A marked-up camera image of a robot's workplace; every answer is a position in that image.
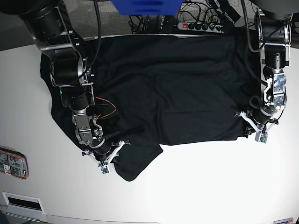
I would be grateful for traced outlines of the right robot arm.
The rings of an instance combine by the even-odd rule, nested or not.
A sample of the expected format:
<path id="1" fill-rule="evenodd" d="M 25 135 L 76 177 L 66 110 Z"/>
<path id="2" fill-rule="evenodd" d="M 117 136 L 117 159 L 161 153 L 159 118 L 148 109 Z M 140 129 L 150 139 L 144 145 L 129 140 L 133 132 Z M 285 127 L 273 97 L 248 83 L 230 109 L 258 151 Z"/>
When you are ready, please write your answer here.
<path id="1" fill-rule="evenodd" d="M 0 10 L 16 15 L 25 24 L 37 48 L 50 60 L 50 82 L 59 88 L 63 106 L 72 110 L 74 133 L 84 155 L 101 169 L 119 159 L 125 141 L 108 141 L 100 116 L 88 109 L 95 106 L 93 64 L 98 51 L 90 51 L 73 29 L 62 0 L 3 0 Z"/>

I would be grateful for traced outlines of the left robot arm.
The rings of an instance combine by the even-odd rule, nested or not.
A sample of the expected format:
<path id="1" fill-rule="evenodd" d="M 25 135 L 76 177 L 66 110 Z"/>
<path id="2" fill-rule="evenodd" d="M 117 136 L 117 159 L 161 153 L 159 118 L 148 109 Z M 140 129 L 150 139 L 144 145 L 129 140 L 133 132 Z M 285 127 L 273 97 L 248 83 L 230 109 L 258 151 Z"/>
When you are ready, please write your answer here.
<path id="1" fill-rule="evenodd" d="M 278 125 L 274 118 L 277 112 L 283 112 L 286 107 L 286 75 L 285 67 L 291 65 L 290 48 L 292 41 L 293 16 L 299 12 L 297 0 L 255 0 L 255 27 L 258 34 L 259 45 L 254 49 L 251 44 L 249 20 L 245 2 L 241 2 L 248 46 L 245 54 L 249 52 L 260 55 L 263 66 L 263 77 L 257 76 L 249 65 L 245 65 L 250 75 L 264 86 L 260 96 L 252 96 L 249 100 L 251 110 L 236 113 L 249 123 L 248 134 L 256 132 L 255 140 L 266 143 L 270 126 Z"/>

